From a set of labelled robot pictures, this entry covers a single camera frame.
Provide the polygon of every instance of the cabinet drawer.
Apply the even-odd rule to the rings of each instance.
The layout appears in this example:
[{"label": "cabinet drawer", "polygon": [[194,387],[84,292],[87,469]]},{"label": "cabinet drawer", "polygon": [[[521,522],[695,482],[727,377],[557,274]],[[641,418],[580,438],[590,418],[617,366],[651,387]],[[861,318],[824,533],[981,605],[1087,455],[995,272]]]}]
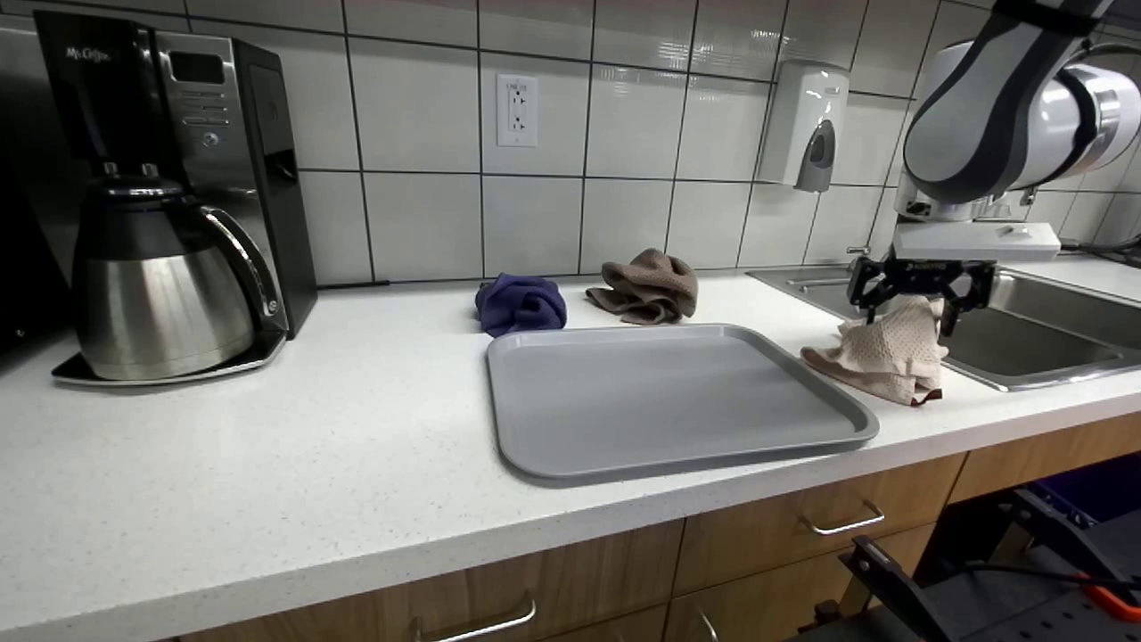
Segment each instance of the cabinet drawer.
[{"label": "cabinet drawer", "polygon": [[[935,524],[878,538],[905,569],[925,557]],[[816,602],[841,599],[848,588],[846,562],[828,551],[742,580],[712,583],[678,594],[670,605],[666,642],[716,642],[716,639],[797,639],[812,624]]]},{"label": "cabinet drawer", "polygon": [[662,605],[678,547],[683,524],[666,524],[479,567],[472,569],[472,611],[487,621],[535,599],[533,624],[495,635],[495,642],[535,642]]},{"label": "cabinet drawer", "polygon": [[1081,424],[1070,432],[977,449],[957,482],[954,503],[1141,454],[1141,418]]},{"label": "cabinet drawer", "polygon": [[548,642],[657,642],[666,627],[666,605],[580,627]]},{"label": "cabinet drawer", "polygon": [[468,573],[321,602],[266,621],[189,635],[189,642],[406,642],[416,627],[459,627],[472,621]]},{"label": "cabinet drawer", "polygon": [[848,531],[890,533],[942,513],[962,455],[779,494],[685,524],[678,588],[701,588],[848,547]]}]

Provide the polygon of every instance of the cabinet handle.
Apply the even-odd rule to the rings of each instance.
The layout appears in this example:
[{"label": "cabinet handle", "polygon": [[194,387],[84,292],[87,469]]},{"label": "cabinet handle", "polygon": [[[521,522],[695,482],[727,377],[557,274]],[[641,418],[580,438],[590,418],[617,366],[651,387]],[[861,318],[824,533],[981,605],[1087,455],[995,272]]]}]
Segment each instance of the cabinet handle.
[{"label": "cabinet handle", "polygon": [[869,510],[869,517],[848,522],[848,524],[834,524],[834,528],[812,524],[811,517],[804,517],[804,522],[806,522],[806,528],[816,531],[821,538],[834,538],[834,533],[861,531],[861,528],[873,528],[873,524],[885,524],[885,522],[890,522],[890,513],[878,510],[869,500],[865,500],[865,507]]},{"label": "cabinet handle", "polygon": [[712,627],[712,618],[701,605],[703,627],[709,642],[720,642],[720,631]]},{"label": "cabinet handle", "polygon": [[535,618],[540,618],[540,602],[535,602],[535,594],[528,594],[528,611],[526,611],[526,612],[494,621],[494,624],[487,624],[487,627],[458,631],[458,635],[438,635],[438,639],[413,635],[413,639],[416,639],[416,642],[468,642],[468,639],[487,639],[487,635],[495,635],[495,631],[526,627],[526,624],[533,624]]}]

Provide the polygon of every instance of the white countertop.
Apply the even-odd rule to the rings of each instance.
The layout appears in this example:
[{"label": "white countertop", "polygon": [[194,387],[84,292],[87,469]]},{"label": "white countertop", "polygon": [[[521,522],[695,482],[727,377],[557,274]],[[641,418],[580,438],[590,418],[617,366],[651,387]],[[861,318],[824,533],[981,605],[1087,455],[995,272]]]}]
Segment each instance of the white countertop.
[{"label": "white countertop", "polygon": [[[1141,304],[1131,266],[1025,266]],[[0,365],[0,639],[164,639],[689,513],[1141,409],[1141,374],[880,418],[861,454],[540,488],[495,459],[472,284],[321,292],[261,374],[164,391],[54,387],[74,347]],[[617,323],[580,284],[571,328]],[[695,319],[786,348],[834,318],[742,274]]]}]

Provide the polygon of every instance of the tan towel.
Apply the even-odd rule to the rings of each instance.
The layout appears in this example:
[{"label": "tan towel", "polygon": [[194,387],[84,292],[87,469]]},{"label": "tan towel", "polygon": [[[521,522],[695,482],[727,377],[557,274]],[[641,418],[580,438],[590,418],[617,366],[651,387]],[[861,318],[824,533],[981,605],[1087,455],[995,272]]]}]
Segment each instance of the tan towel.
[{"label": "tan towel", "polygon": [[604,280],[609,287],[585,297],[624,319],[678,323],[701,304],[701,278],[662,251],[647,251],[633,262],[604,262]]},{"label": "tan towel", "polygon": [[804,361],[865,391],[925,406],[942,400],[942,355],[939,347],[942,304],[925,297],[900,297],[873,323],[841,323],[837,348],[804,348]]}]

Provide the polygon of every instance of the carafe handle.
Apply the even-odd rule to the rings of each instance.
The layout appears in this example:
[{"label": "carafe handle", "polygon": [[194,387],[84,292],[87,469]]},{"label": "carafe handle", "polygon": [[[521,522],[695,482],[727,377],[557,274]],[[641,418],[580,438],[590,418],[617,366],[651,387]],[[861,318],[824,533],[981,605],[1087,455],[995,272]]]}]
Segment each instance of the carafe handle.
[{"label": "carafe handle", "polygon": [[219,230],[220,251],[247,292],[258,337],[277,342],[287,335],[287,306],[261,251],[230,209],[200,204],[200,214]]}]

